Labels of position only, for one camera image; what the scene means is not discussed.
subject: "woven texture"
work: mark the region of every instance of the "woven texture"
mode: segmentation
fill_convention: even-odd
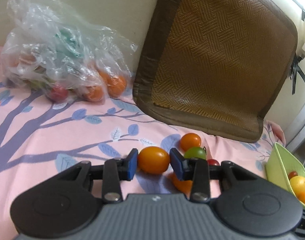
[[[163,9],[157,5],[156,10]],[[155,35],[162,27],[154,23],[160,15],[154,14],[150,26]],[[150,85],[143,91],[149,93],[144,102],[174,110],[166,120],[158,118],[162,113],[153,114],[155,118],[191,127],[183,114],[176,117],[189,113],[195,115],[194,128],[197,123],[205,132],[254,141],[286,78],[297,33],[269,0],[180,0],[162,53],[148,58],[147,42],[154,43],[149,35],[138,72],[150,67],[155,71],[139,74]],[[147,64],[151,59],[157,63]],[[135,97],[147,85],[136,82]]]

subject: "plastic bag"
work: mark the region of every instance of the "plastic bag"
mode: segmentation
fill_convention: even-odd
[[[77,95],[103,103],[129,86],[137,46],[107,27],[91,25],[60,0],[9,0],[16,28],[1,53],[4,74],[42,89],[53,101]]]

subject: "beige wall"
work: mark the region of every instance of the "beige wall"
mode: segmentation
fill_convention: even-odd
[[[135,66],[145,40],[156,0],[63,0],[73,6],[86,20],[94,24],[109,26],[139,45]],[[273,0],[296,24],[298,47],[305,41],[305,22],[301,21],[301,10],[291,0]],[[6,13],[7,0],[0,0],[0,45],[12,28]],[[301,62],[305,73],[305,60]],[[297,78],[296,94],[291,95],[292,83],[287,79],[267,119],[280,124],[283,129],[294,120],[305,103],[305,84]]]

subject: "pink bedsheet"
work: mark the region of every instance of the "pink bedsheet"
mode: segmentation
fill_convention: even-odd
[[[265,177],[264,162],[273,144],[285,143],[276,124],[265,122],[261,139],[253,144],[169,126],[143,114],[126,91],[122,100],[108,99],[102,106],[75,102],[52,104],[40,93],[4,87],[0,74],[0,240],[10,240],[16,230],[9,208],[14,198],[81,160],[102,164],[126,156],[132,148],[156,145],[169,151],[182,135],[195,132],[202,138],[207,158],[231,160]],[[165,176],[138,172],[131,182],[121,183],[128,193],[170,193],[176,190]],[[211,183],[212,197],[220,194]],[[100,182],[93,194],[100,196]]]

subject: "green basket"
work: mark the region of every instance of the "green basket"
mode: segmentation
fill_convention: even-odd
[[[298,175],[305,177],[305,167],[285,147],[275,143],[266,164],[267,180],[294,194],[288,174],[297,171]]]

